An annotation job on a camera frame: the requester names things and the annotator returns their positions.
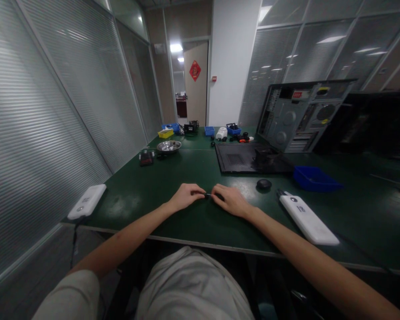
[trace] wooden door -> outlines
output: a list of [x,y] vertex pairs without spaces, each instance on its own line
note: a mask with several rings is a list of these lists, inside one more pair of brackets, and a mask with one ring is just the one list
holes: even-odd
[[[200,72],[190,69],[194,61]],[[208,89],[208,42],[184,52],[185,92],[187,94],[187,120],[198,120],[201,127],[206,125],[206,101]]]

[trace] white device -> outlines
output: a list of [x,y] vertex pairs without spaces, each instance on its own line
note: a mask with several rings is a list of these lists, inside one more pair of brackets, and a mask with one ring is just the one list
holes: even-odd
[[224,138],[225,136],[227,136],[227,134],[228,134],[227,128],[225,128],[225,127],[220,127],[219,130],[218,130],[218,133],[217,133],[216,136],[215,136],[215,138],[217,138],[217,139],[222,139],[222,138]]
[[90,216],[106,188],[105,184],[89,187],[79,201],[77,201],[74,208],[72,208],[67,218],[75,220],[81,216]]
[[338,238],[300,197],[292,195],[280,196],[280,201],[308,241],[313,244],[323,245],[339,244]]

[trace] metal bowl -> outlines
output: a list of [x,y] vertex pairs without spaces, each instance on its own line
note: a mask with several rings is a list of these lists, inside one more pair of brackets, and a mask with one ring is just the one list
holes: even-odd
[[178,151],[178,149],[181,147],[181,143],[179,141],[175,140],[169,140],[169,141],[164,141],[160,142],[157,145],[157,150],[162,153],[174,153]]

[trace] blue plastic bin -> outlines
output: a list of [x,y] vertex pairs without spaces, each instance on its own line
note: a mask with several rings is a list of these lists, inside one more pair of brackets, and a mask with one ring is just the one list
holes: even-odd
[[173,129],[174,133],[179,132],[179,124],[163,124],[162,129]]
[[332,192],[344,187],[318,167],[295,166],[293,177],[307,191]]
[[238,128],[237,130],[233,130],[231,129],[228,125],[227,125],[227,131],[230,135],[236,135],[236,134],[240,134],[241,133],[241,128]]
[[204,134],[206,136],[214,136],[215,135],[215,128],[214,127],[204,127]]

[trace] sticker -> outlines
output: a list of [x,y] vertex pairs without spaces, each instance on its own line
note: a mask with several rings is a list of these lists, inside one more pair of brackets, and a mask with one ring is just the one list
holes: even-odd
[[293,92],[292,99],[307,99],[309,95],[309,90],[297,90]]
[[199,64],[197,63],[197,61],[194,60],[194,62],[191,65],[191,68],[190,68],[190,75],[191,75],[192,79],[194,80],[194,82],[199,77],[200,71],[201,71],[201,68],[200,68]]

